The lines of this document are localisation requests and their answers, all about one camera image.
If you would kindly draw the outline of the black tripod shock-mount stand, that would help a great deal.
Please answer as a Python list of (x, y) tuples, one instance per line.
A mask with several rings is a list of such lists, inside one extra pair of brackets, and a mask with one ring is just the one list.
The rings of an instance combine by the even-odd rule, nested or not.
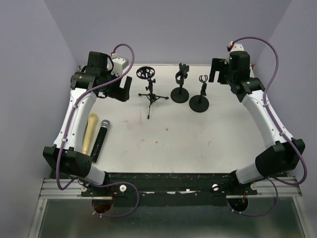
[(158, 99), (168, 100), (169, 97), (168, 96), (159, 96), (153, 92), (153, 85), (156, 83), (156, 79), (154, 79), (154, 76), (155, 76), (154, 68), (152, 68), (150, 66), (140, 67), (136, 71), (136, 76), (139, 79), (147, 80), (147, 82), (148, 82), (148, 85), (145, 87), (147, 93), (145, 93), (145, 94), (139, 93), (138, 96), (139, 97), (145, 96), (149, 100), (149, 109), (148, 109), (148, 116), (147, 116), (147, 119), (149, 119), (152, 104), (155, 103)]

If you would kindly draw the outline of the black silver-head microphone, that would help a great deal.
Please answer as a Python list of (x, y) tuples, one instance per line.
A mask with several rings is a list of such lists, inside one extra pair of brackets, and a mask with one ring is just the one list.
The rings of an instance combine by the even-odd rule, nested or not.
[(110, 126), (111, 126), (111, 123), (109, 120), (105, 119), (101, 121), (100, 129), (98, 131), (94, 146), (90, 154), (90, 157), (93, 163), (96, 163), (99, 158), (99, 154), (101, 152), (103, 143), (105, 141), (105, 138)]

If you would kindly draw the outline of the black round-base clip stand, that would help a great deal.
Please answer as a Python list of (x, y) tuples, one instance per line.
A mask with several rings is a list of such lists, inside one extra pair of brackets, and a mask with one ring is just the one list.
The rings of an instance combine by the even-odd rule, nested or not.
[(184, 81), (188, 77), (189, 72), (189, 65), (186, 64), (179, 64), (179, 71), (175, 75), (175, 81), (179, 85), (179, 87), (174, 88), (171, 93), (171, 99), (172, 101), (182, 104), (187, 102), (189, 99), (189, 92), (183, 88)]

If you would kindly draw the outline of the beige microphone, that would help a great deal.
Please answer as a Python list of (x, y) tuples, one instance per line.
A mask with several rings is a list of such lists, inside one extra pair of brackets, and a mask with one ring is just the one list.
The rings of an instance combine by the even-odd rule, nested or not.
[(87, 155), (90, 149), (92, 137), (96, 127), (98, 116), (95, 113), (91, 113), (88, 117), (86, 131), (83, 139), (82, 153)]

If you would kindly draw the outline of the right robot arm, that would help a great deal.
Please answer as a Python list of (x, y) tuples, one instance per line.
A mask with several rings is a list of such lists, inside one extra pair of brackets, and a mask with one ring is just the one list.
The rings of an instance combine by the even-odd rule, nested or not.
[(263, 99), (264, 85), (259, 78), (251, 76), (250, 55), (246, 51), (231, 51), (226, 59), (213, 58), (209, 81), (230, 86), (231, 92), (251, 114), (264, 140), (265, 150), (255, 161), (234, 172), (235, 178), (228, 181), (229, 191), (239, 194), (245, 190), (246, 183), (295, 169), (305, 143), (295, 139), (283, 127), (275, 111), (268, 108), (268, 100)]

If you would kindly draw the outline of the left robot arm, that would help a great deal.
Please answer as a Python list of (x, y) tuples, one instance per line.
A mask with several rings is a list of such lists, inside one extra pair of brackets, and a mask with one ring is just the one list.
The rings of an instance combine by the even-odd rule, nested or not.
[[(87, 64), (75, 72), (70, 80), (70, 99), (67, 112), (52, 146), (43, 149), (43, 157), (60, 174), (82, 179), (93, 184), (93, 191), (99, 196), (109, 192), (106, 172), (92, 164), (92, 158), (82, 152), (84, 134), (88, 130), (90, 111), (99, 94), (125, 102), (129, 98), (132, 78), (127, 76), (133, 62), (118, 57), (116, 51), (110, 55), (91, 51)], [(123, 88), (120, 83), (126, 76)]]

